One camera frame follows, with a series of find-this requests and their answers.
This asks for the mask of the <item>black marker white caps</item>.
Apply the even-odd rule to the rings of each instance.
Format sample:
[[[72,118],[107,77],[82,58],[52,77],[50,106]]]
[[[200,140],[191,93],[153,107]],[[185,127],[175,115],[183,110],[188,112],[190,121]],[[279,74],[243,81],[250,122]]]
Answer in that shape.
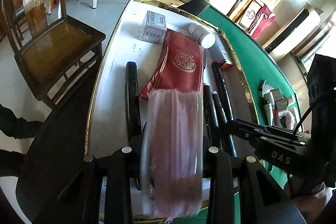
[[[217,111],[222,146],[228,155],[237,157],[233,137],[226,127],[226,123],[234,119],[226,82],[221,73],[219,63],[213,62],[211,64],[211,68],[213,70],[214,79],[217,86],[217,95],[213,94],[213,100],[215,102],[215,108]]]

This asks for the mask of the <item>pink transparent pencil case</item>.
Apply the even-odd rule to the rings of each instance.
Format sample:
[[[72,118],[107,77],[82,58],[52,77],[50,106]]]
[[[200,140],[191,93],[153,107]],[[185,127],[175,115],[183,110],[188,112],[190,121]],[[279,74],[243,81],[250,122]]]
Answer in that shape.
[[[203,100],[198,92],[150,93],[140,182],[144,215],[196,215],[202,204]]]

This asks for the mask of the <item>white round bottle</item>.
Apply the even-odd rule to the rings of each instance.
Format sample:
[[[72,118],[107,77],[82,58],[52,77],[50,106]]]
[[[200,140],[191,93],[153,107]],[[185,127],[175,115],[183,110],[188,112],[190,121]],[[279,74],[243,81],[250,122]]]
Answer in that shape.
[[[191,23],[189,25],[189,33],[193,41],[196,41],[205,49],[212,47],[215,43],[215,35],[203,25]]]

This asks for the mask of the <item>black blue-capped marker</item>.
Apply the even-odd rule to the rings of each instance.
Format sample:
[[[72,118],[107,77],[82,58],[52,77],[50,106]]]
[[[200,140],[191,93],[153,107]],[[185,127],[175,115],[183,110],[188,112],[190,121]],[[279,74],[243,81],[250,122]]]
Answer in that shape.
[[[125,67],[125,115],[128,142],[141,135],[137,64],[129,61]]]

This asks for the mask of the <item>small white barcode box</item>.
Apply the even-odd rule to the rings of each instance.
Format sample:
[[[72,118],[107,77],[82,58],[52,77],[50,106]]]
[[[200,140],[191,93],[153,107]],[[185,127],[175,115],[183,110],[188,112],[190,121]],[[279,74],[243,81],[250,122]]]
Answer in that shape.
[[[139,29],[138,38],[144,42],[159,44],[166,30],[165,16],[148,10]]]

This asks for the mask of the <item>pink fluffy pompom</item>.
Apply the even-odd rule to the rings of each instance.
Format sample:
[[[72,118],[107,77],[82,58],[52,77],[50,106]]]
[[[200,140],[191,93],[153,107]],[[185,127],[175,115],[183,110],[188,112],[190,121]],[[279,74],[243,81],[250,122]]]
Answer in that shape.
[[[289,130],[294,130],[297,124],[294,115],[290,111],[287,111],[284,115],[284,118],[285,118],[284,127]]]

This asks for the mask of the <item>red foil pouch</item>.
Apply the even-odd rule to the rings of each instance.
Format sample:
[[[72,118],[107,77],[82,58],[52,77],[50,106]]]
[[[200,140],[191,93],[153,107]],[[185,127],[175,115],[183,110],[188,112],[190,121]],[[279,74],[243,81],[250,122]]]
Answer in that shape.
[[[139,96],[145,100],[157,89],[203,94],[205,49],[189,37],[167,30],[157,67]]]

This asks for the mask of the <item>white gold-rimmed tray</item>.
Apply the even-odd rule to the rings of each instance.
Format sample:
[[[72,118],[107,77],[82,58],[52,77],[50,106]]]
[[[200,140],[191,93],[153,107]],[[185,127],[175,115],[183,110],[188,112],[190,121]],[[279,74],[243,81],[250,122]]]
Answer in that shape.
[[[173,219],[199,213],[208,187],[208,223],[234,223],[239,159],[204,135],[212,100],[211,56],[187,31],[207,23],[129,0],[100,64],[88,113],[86,153],[96,160],[105,223],[133,214]]]

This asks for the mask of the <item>wooden chair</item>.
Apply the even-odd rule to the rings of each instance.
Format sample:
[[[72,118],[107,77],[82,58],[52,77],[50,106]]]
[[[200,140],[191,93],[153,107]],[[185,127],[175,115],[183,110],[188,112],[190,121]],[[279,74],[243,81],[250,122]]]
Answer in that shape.
[[[1,24],[14,58],[34,97],[50,109],[72,82],[102,60],[105,34],[67,15],[66,0],[59,0],[61,17],[48,24],[43,0],[23,0],[32,38],[25,44],[13,37],[10,0],[1,0]]]

